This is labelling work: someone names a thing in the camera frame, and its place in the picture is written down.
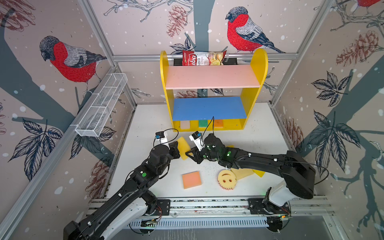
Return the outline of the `salmon pink sponge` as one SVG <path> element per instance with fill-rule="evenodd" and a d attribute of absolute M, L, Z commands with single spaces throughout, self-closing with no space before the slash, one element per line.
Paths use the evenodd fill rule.
<path fill-rule="evenodd" d="M 182 180 L 184 189 L 190 189 L 202 185 L 202 180 L 199 171 L 183 174 Z"/>

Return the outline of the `pale pink sponge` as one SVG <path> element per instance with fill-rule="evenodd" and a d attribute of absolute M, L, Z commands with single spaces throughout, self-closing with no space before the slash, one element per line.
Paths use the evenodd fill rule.
<path fill-rule="evenodd" d="M 180 129 L 181 130 L 188 130 L 191 128 L 190 121 L 180 121 Z"/>

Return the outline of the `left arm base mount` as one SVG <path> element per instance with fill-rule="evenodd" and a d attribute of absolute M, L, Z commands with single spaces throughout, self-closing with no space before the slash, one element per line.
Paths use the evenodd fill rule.
<path fill-rule="evenodd" d="M 168 216 L 171 209 L 171 200 L 170 199 L 158 199 L 156 204 L 151 203 L 148 206 L 145 216 Z"/>

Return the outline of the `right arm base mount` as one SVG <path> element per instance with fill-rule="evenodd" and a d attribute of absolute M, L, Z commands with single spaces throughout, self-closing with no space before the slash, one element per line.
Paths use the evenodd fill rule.
<path fill-rule="evenodd" d="M 291 209 L 288 203 L 282 207 L 276 206 L 262 198 L 248 199 L 248 209 L 252 215 L 290 215 Z"/>

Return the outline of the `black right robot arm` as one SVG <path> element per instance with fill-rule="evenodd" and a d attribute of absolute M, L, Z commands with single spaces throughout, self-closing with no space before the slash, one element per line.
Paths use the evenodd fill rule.
<path fill-rule="evenodd" d="M 316 171 L 298 153 L 266 155 L 251 153 L 239 148 L 225 146 L 213 133 L 203 139 L 195 132 L 190 140 L 196 145 L 186 155 L 200 164 L 203 160 L 217 162 L 228 169 L 251 169 L 274 174 L 284 179 L 280 184 L 267 190 L 263 205 L 282 207 L 294 198 L 310 200 L 314 197 Z"/>

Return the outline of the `yellow rectangular sponge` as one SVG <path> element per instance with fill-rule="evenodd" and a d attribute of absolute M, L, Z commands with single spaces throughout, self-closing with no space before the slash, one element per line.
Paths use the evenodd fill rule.
<path fill-rule="evenodd" d="M 186 139 L 184 137 L 180 137 L 177 140 L 177 142 L 178 142 L 178 150 L 181 154 L 185 154 L 186 152 L 191 150 L 188 142 L 186 141 Z"/>

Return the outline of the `green scouring sponge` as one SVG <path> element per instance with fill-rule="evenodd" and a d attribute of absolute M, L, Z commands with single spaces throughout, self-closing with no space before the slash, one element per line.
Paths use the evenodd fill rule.
<path fill-rule="evenodd" d="M 206 128 L 208 124 L 208 120 L 199 120 L 199 128 Z"/>

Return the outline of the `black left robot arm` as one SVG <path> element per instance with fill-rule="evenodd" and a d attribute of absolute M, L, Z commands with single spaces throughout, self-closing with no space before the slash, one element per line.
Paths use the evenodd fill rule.
<path fill-rule="evenodd" d="M 171 160 L 180 158 L 178 142 L 160 144 L 128 175 L 123 186 L 100 208 L 80 222 L 64 228 L 65 240 L 110 240 L 134 219 L 156 210 L 157 197 L 150 191 L 168 170 Z"/>

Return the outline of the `orange scouring sponge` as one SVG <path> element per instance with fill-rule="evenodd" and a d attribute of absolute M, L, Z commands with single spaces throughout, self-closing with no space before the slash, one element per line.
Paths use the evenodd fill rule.
<path fill-rule="evenodd" d="M 222 129 L 224 127 L 224 120 L 214 120 L 214 128 Z"/>

